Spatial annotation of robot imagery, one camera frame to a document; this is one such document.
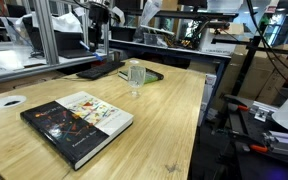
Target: book cover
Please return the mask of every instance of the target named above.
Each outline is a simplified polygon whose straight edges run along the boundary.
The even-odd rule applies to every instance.
[[[130,126],[133,115],[79,92],[26,110],[21,118],[77,170]]]
[[[148,68],[145,68],[145,69],[146,69],[146,74],[145,74],[145,82],[144,82],[144,84],[164,79],[164,75],[163,74],[158,73],[158,72],[153,71],[153,70],[148,69]],[[119,71],[118,72],[118,76],[120,76],[121,78],[127,80],[128,79],[127,78],[128,70]]]

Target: glass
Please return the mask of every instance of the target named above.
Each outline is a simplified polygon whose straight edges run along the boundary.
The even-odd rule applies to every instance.
[[[132,96],[139,97],[138,88],[144,85],[146,69],[142,66],[130,66],[128,84],[132,87]]]

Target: book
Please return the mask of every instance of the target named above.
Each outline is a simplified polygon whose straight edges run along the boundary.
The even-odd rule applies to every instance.
[[[148,69],[148,68],[145,68],[145,69],[146,69],[146,74],[145,74],[144,84],[164,79],[163,74],[158,73],[158,72],[153,71],[153,70]],[[127,81],[128,80],[128,70],[119,71],[118,76]]]
[[[133,115],[86,92],[78,92],[20,113],[74,170],[132,124]]]

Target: wooden table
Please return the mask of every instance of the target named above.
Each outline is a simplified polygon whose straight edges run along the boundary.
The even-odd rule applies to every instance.
[[[117,74],[88,81],[76,75],[0,94],[26,102],[0,109],[0,175],[5,179],[187,179],[205,75],[140,60],[165,79],[140,88],[133,98]],[[80,170],[74,171],[21,120],[20,112],[88,92],[134,115],[133,124]]]

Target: ceiling light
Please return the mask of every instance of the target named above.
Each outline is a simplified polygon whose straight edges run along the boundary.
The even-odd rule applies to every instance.
[[[285,8],[278,8],[276,9],[276,11],[285,11],[286,9]]]

